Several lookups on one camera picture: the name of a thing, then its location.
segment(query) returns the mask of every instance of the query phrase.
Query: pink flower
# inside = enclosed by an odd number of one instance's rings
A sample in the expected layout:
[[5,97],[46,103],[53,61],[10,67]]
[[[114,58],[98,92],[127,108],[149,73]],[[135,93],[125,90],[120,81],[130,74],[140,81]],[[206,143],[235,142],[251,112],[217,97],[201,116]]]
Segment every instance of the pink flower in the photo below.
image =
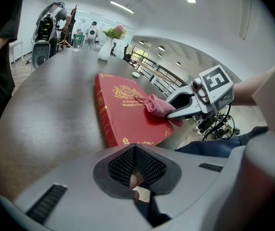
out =
[[124,30],[125,30],[125,28],[124,28],[123,25],[118,25],[118,26],[116,26],[116,31],[122,32],[122,31],[124,31]]

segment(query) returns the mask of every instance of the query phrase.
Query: bottle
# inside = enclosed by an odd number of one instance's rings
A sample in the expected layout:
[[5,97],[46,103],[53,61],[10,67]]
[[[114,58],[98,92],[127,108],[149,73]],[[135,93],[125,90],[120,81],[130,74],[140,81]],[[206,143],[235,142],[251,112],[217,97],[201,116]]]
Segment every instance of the bottle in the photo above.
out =
[[83,41],[83,32],[79,28],[77,32],[74,34],[74,45],[73,45],[72,51],[79,52],[82,47],[82,41]]

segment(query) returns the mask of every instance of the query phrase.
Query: gray table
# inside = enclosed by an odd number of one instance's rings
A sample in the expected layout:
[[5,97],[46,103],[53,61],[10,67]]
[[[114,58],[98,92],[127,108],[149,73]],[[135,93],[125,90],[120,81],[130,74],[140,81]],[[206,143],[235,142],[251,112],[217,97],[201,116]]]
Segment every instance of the gray table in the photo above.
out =
[[[66,49],[41,65],[17,90],[0,120],[0,194],[13,201],[27,186],[61,162],[108,148],[95,98],[95,76],[134,79],[147,94],[165,99],[134,68],[92,51]],[[188,123],[159,146],[174,150]]]

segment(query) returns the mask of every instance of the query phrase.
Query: pink cloth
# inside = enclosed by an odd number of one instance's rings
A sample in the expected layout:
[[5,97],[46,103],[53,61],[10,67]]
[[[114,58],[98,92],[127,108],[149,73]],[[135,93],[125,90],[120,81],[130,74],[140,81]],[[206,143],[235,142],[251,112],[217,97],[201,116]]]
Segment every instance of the pink cloth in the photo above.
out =
[[[171,111],[175,110],[175,108],[166,101],[157,98],[154,94],[148,97],[148,100],[145,98],[135,97],[140,103],[144,103],[147,107],[149,113],[158,117],[166,117]],[[182,120],[177,119],[169,119],[176,126],[181,127],[183,125]]]

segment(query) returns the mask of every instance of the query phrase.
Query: red book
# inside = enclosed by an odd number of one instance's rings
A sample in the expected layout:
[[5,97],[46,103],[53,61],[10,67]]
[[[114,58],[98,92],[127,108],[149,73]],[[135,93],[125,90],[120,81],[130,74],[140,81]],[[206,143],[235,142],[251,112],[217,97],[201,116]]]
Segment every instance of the red book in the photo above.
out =
[[150,114],[134,96],[148,95],[127,78],[98,74],[95,78],[98,108],[110,147],[130,143],[156,145],[174,133],[164,118]]

